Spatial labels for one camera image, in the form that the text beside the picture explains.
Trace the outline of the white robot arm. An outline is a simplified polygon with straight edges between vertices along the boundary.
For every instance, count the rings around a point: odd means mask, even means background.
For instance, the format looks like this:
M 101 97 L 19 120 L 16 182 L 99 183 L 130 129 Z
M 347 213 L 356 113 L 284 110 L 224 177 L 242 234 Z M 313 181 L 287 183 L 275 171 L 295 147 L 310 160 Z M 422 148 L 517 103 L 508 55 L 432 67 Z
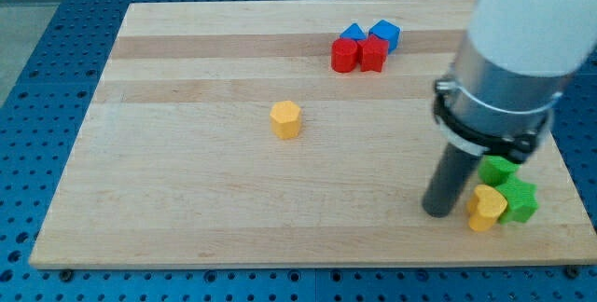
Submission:
M 448 215 L 486 155 L 522 164 L 596 46 L 596 0 L 477 0 L 457 55 L 435 83 L 447 145 L 422 205 Z

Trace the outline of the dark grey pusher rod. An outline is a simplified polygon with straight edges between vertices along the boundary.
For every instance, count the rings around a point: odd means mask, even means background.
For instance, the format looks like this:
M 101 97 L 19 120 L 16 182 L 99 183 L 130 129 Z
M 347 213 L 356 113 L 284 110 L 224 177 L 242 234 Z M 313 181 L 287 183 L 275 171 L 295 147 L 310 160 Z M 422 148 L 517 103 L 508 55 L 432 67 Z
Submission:
M 447 144 L 423 195 L 423 209 L 437 218 L 449 215 L 480 160 L 480 156 Z

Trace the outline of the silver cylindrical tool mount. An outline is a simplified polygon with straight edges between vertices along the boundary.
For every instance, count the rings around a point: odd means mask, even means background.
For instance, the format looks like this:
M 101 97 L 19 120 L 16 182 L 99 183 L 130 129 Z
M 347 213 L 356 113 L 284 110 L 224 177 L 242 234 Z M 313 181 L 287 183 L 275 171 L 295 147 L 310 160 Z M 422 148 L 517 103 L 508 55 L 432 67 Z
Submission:
M 464 37 L 449 71 L 434 86 L 434 118 L 448 140 L 442 158 L 475 164 L 498 156 L 524 163 L 547 137 L 552 108 L 570 78 L 515 73 Z

